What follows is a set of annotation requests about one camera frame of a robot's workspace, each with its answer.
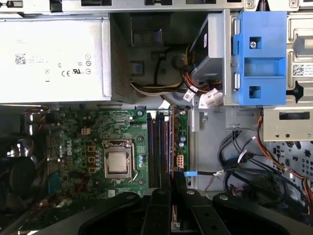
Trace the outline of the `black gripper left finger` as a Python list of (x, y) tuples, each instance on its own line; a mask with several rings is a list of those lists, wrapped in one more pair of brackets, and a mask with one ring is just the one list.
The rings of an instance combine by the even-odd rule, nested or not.
[(171, 177), (140, 197), (124, 192), (41, 229), (39, 235), (168, 235), (171, 232)]

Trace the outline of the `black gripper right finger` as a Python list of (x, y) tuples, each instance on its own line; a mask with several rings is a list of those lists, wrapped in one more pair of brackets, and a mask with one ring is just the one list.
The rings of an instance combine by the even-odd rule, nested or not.
[(174, 185), (182, 219), (201, 235), (311, 235), (313, 229), (285, 215), (226, 193), (210, 201), (188, 189), (182, 172), (174, 172)]

